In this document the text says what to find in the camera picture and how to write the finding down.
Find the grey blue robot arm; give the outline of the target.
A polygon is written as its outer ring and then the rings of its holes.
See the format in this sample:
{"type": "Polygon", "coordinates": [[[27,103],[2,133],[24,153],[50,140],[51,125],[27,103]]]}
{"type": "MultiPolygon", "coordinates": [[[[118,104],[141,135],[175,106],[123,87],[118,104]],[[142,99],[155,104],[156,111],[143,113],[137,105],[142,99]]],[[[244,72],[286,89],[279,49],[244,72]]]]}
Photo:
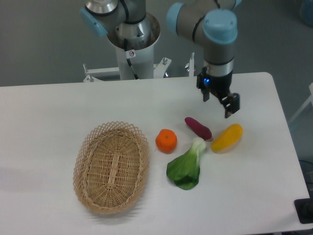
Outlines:
{"type": "MultiPolygon", "coordinates": [[[[233,74],[237,0],[196,0],[174,3],[166,15],[171,32],[203,49],[204,65],[197,76],[203,100],[215,96],[229,117],[240,109],[240,96],[230,91],[233,74]]],[[[153,47],[160,36],[157,19],[143,0],[89,0],[80,10],[85,25],[115,46],[122,80],[153,78],[153,47]]]]}

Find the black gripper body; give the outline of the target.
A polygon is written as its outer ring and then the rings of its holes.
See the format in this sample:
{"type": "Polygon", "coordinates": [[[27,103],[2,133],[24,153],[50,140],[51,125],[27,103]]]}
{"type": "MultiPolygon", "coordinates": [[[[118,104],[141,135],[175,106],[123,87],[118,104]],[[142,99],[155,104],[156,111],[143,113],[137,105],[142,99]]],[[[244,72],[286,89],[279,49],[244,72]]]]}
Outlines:
{"type": "Polygon", "coordinates": [[[208,68],[203,67],[197,75],[197,88],[210,88],[210,93],[214,96],[226,96],[230,93],[232,82],[232,71],[224,76],[212,76],[207,73],[208,68]]]}

